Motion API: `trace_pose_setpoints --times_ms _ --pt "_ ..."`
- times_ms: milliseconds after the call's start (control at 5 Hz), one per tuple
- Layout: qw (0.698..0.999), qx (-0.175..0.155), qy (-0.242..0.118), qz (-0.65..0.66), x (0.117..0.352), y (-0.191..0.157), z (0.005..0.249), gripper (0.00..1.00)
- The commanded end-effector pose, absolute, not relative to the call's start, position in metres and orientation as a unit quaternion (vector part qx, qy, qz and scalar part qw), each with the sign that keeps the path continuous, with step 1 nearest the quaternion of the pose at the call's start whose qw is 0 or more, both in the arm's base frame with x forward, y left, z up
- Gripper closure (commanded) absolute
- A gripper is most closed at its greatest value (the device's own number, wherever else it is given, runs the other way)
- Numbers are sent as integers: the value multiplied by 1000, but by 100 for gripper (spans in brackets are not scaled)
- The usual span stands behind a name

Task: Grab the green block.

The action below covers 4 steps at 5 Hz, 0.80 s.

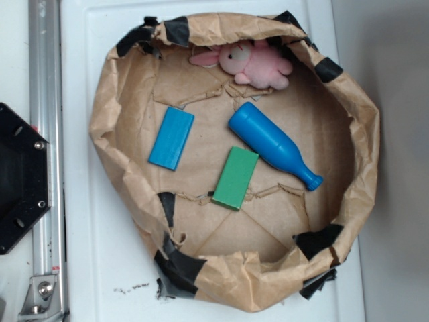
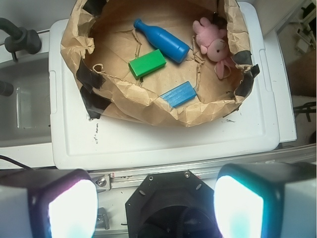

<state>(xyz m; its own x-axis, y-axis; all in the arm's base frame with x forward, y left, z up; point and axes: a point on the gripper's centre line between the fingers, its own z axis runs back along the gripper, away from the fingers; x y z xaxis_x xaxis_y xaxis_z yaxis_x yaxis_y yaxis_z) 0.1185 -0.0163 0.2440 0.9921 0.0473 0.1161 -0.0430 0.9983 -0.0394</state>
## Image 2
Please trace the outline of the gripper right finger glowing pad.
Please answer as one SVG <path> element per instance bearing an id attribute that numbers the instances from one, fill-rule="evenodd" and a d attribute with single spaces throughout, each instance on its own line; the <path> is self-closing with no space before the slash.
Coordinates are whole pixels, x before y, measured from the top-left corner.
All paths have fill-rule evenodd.
<path id="1" fill-rule="evenodd" d="M 317 167 L 226 164 L 218 173 L 213 206 L 225 238 L 315 238 Z"/>

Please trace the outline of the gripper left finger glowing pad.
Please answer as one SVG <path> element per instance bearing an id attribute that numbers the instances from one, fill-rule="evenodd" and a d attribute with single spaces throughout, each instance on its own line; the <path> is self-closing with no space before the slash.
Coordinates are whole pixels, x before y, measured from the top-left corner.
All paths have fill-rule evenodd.
<path id="1" fill-rule="evenodd" d="M 2 170 L 2 238 L 91 238 L 98 196 L 82 169 Z"/>

